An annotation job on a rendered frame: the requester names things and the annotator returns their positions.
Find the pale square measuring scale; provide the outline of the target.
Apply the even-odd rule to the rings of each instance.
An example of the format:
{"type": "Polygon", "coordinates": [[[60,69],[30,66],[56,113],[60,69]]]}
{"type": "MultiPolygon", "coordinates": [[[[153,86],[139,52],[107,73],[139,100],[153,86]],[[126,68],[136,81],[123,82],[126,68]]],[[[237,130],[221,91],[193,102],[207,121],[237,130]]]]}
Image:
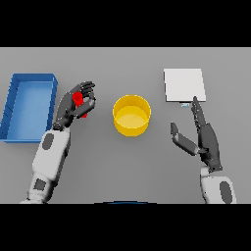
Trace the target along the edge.
{"type": "Polygon", "coordinates": [[[164,85],[167,102],[191,103],[196,96],[206,101],[206,91],[201,69],[164,69],[164,85]]]}

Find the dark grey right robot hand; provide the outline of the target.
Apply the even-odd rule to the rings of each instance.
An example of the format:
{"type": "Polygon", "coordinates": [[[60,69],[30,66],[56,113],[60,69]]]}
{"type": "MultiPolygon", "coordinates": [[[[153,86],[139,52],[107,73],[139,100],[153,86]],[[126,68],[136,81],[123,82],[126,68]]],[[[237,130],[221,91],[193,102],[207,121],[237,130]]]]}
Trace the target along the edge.
{"type": "Polygon", "coordinates": [[[191,156],[199,155],[201,161],[209,168],[209,172],[223,169],[220,158],[220,147],[217,136],[210,123],[204,117],[202,107],[196,96],[193,97],[191,112],[193,114],[198,141],[193,142],[178,131],[175,123],[171,123],[173,143],[191,156]]]}

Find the red beaker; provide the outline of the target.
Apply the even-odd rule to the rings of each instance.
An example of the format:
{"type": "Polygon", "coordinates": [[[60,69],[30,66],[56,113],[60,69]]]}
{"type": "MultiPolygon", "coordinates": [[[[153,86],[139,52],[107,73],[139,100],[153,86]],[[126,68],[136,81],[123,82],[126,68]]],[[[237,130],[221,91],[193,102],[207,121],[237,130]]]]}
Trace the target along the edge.
{"type": "Polygon", "coordinates": [[[85,118],[88,106],[84,103],[83,95],[80,92],[73,94],[73,100],[75,103],[75,116],[77,118],[85,118]]]}

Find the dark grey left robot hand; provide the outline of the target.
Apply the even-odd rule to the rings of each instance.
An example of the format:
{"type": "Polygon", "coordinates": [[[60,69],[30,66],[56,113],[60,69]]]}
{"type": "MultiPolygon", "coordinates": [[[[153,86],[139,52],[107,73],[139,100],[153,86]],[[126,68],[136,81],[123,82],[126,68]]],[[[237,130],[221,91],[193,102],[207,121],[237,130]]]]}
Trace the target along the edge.
{"type": "Polygon", "coordinates": [[[58,107],[55,122],[52,125],[54,130],[62,131],[65,127],[69,127],[74,119],[80,119],[95,107],[94,87],[95,84],[92,81],[85,81],[76,85],[63,96],[58,107]],[[81,100],[86,98],[86,101],[79,107],[74,101],[74,94],[76,92],[82,95],[81,100]]]}

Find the yellow bowl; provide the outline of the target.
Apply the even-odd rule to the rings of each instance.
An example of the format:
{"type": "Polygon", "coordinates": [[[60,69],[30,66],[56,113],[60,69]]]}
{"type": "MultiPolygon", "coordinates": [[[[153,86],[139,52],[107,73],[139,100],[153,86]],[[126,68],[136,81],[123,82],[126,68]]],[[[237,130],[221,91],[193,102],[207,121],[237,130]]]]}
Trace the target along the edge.
{"type": "Polygon", "coordinates": [[[116,130],[125,137],[137,137],[145,132],[151,118],[148,101],[136,94],[128,94],[116,101],[112,115],[116,130]]]}

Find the blue tray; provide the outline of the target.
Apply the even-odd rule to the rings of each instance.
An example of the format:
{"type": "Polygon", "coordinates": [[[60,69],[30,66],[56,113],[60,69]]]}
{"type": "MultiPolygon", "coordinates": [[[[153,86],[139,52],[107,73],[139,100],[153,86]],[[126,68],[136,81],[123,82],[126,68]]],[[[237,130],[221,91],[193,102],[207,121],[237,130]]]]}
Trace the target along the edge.
{"type": "Polygon", "coordinates": [[[0,141],[39,143],[52,126],[57,86],[54,74],[12,74],[0,121],[0,141]]]}

